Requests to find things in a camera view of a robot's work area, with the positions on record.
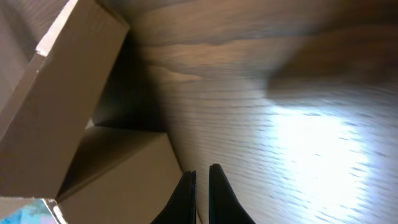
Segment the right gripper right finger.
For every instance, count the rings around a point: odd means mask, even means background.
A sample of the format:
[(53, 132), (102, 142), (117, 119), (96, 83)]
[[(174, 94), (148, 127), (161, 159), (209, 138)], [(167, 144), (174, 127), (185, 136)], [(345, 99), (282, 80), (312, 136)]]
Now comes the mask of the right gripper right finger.
[(255, 224), (239, 203), (220, 164), (209, 170), (209, 224)]

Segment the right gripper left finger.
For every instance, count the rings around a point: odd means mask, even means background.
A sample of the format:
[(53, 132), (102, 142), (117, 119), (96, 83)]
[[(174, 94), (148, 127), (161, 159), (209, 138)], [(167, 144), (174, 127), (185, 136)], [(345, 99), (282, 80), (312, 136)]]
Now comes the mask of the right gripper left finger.
[(184, 172), (166, 206), (151, 224), (196, 224), (196, 198), (196, 172)]

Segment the cardboard box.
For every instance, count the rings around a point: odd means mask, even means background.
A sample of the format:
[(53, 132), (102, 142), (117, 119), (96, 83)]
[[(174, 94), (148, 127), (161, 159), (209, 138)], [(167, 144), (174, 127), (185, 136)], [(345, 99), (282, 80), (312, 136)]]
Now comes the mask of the cardboard box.
[(89, 126), (128, 32), (69, 1), (1, 111), (1, 216), (44, 200), (57, 223), (150, 223), (181, 171), (162, 132)]

